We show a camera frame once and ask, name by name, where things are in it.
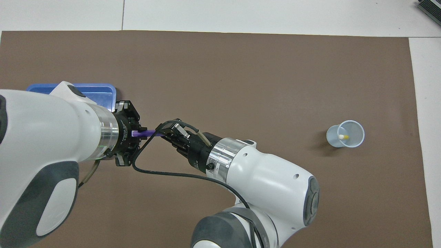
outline blue tray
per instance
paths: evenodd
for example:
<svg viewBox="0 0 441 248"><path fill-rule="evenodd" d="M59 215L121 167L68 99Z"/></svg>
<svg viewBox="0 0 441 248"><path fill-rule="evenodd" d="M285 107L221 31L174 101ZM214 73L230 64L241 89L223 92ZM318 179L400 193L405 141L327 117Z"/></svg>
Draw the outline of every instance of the blue tray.
<svg viewBox="0 0 441 248"><path fill-rule="evenodd" d="M30 85L26 91L49 94L57 86L57 83L36 83ZM115 111L116 89L110 83L74 83L81 93L98 105Z"/></svg>

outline plastic cup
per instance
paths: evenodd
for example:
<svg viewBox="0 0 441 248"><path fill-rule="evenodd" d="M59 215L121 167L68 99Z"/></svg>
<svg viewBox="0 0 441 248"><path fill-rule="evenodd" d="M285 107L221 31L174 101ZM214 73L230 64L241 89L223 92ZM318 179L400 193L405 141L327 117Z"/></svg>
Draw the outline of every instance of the plastic cup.
<svg viewBox="0 0 441 248"><path fill-rule="evenodd" d="M339 135L348 135L348 139L339 139ZM355 120L346 120L340 125L332 126L326 132L326 139L333 147L354 148L364 140L364 129Z"/></svg>

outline purple marker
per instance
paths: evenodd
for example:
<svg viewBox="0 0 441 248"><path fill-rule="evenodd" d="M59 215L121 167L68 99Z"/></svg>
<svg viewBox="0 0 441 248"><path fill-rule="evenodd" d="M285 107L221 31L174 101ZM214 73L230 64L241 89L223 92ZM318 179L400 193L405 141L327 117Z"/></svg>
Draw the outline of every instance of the purple marker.
<svg viewBox="0 0 441 248"><path fill-rule="evenodd" d="M132 137L151 137L155 130L145 130L142 132L132 131ZM164 136L161 133L157 133L156 136Z"/></svg>

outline white floor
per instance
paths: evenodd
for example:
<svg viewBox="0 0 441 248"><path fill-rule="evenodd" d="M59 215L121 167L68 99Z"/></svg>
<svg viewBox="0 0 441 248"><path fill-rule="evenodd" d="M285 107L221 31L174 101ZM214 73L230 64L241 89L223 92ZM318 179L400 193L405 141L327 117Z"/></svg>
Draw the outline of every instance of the white floor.
<svg viewBox="0 0 441 248"><path fill-rule="evenodd" d="M1 0L2 30L174 30L410 37L429 214L441 248L441 26L416 0Z"/></svg>

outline black cable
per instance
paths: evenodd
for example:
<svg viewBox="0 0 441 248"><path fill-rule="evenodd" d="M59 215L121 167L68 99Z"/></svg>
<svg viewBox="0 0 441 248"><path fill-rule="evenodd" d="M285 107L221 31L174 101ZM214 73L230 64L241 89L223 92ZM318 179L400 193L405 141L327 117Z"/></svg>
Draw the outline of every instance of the black cable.
<svg viewBox="0 0 441 248"><path fill-rule="evenodd" d="M237 196L237 198L239 198L239 200L243 203L243 205L246 208L250 208L250 206L248 205L248 203L245 201L245 199L230 185L218 181L216 179L213 178L209 178L209 177L203 177L200 175L194 175L194 174L187 174L187 173L175 173L175 172L163 172L163 171L153 171L153 170L145 170L145 169L140 169L138 167L136 167L135 162L136 159L138 158L138 156L140 155L140 153L147 147L147 145L153 140L153 138L159 133L159 131L168 123L178 123L184 127L189 127L191 129L193 129L195 132L199 132L198 129L196 129L195 127L179 121L179 120L168 120L162 124L159 124L158 127L155 129L155 132L152 134L152 136L143 144L143 146L133 155L133 159L132 159L132 167L136 170L139 171L141 173L146 173L146 174L153 174L153 175L164 175L164 176L175 176L175 177L191 177L191 178L198 178L198 179L202 179L202 180L206 180L206 181L210 181L210 182L214 182L217 184L220 184L222 186L224 186L225 188L227 188L229 191L231 191L233 194L235 194Z"/></svg>

